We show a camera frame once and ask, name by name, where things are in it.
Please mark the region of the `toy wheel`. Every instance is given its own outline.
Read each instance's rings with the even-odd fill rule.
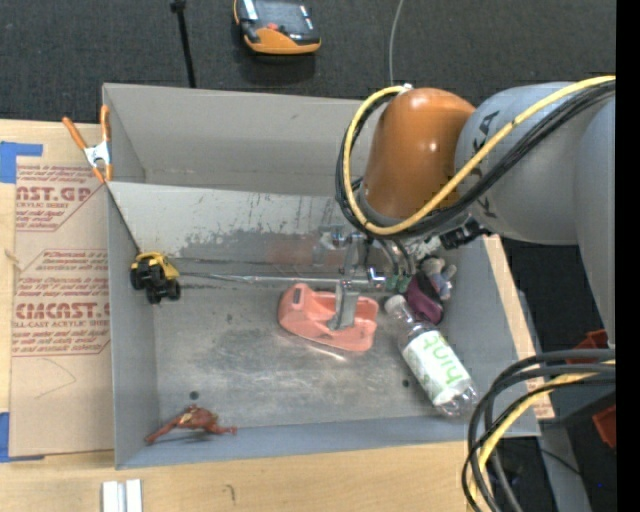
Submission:
[[[131,286],[133,286],[134,290],[142,290],[144,285],[142,284],[142,279],[138,276],[138,272],[134,269],[129,271],[129,279],[131,280]]]
[[[147,288],[147,300],[149,304],[160,304],[162,297],[160,297],[160,294],[155,288],[149,287]]]
[[[178,300],[180,298],[180,283],[175,279],[169,283],[168,296],[170,300]]]

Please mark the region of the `red toy dinosaur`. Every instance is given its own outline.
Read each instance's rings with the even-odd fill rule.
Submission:
[[[158,437],[169,433],[174,428],[189,428],[191,430],[201,428],[212,434],[225,434],[229,432],[236,435],[238,432],[237,427],[221,427],[218,425],[218,415],[216,413],[193,404],[188,406],[184,413],[173,418],[156,432],[145,437],[144,440],[151,444]]]

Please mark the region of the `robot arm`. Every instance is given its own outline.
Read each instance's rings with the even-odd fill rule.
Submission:
[[[477,109],[437,89],[388,95],[361,180],[349,156],[362,116],[345,137],[336,176],[347,219],[372,238],[437,236],[445,247],[483,232],[577,244],[615,343],[615,77],[516,87]]]

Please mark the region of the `plastic water bottle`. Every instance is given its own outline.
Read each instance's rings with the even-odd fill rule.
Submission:
[[[473,379],[432,324],[420,321],[402,295],[384,305],[392,319],[398,347],[436,410],[444,416],[466,416],[478,402]]]

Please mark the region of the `black pole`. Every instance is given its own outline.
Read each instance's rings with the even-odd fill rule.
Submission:
[[[196,88],[196,77],[193,72],[193,61],[191,60],[191,50],[189,49],[189,37],[187,35],[187,24],[184,22],[184,10],[187,7],[187,0],[174,0],[171,2],[171,12],[178,15],[178,25],[180,27],[180,38],[182,39],[182,50],[184,61],[187,64],[187,74],[189,75],[189,87]]]

